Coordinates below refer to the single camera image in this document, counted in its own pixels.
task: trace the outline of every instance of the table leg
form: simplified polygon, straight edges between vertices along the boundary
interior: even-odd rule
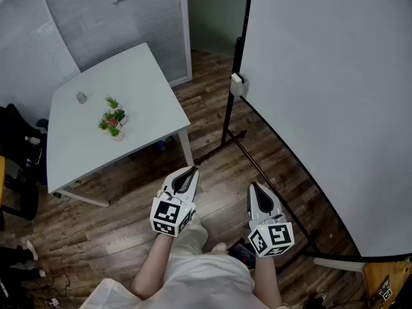
[[[185,154],[186,163],[188,166],[194,166],[191,145],[187,137],[187,130],[183,129],[179,133],[180,143],[182,145],[183,153]]]
[[[102,206],[102,207],[109,207],[110,206],[110,202],[108,200],[94,198],[90,195],[84,194],[84,193],[80,192],[79,190],[73,189],[71,187],[65,187],[65,188],[60,189],[56,192],[59,192],[59,193],[65,195],[65,196],[68,196],[68,197],[71,197],[71,198],[75,198],[77,200],[85,201],[86,203],[92,203],[94,205],[98,205],[98,206]]]

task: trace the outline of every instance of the white backdrop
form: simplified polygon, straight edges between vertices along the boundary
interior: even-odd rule
[[[252,0],[247,100],[363,256],[412,252],[412,0]]]

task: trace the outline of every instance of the white shirt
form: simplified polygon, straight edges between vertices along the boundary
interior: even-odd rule
[[[150,299],[103,279],[80,309],[267,309],[253,286],[248,268],[226,254],[171,257],[164,285]]]

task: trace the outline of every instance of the marker cube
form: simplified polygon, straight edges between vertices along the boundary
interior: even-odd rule
[[[290,222],[256,225],[248,238],[261,258],[280,255],[295,243]]]
[[[150,224],[152,229],[162,234],[177,237],[191,220],[195,204],[178,200],[161,200],[153,198]]]

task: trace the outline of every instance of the beige pants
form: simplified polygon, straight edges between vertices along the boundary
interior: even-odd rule
[[[201,248],[207,241],[207,230],[195,213],[193,219],[173,241],[170,258],[202,254]]]

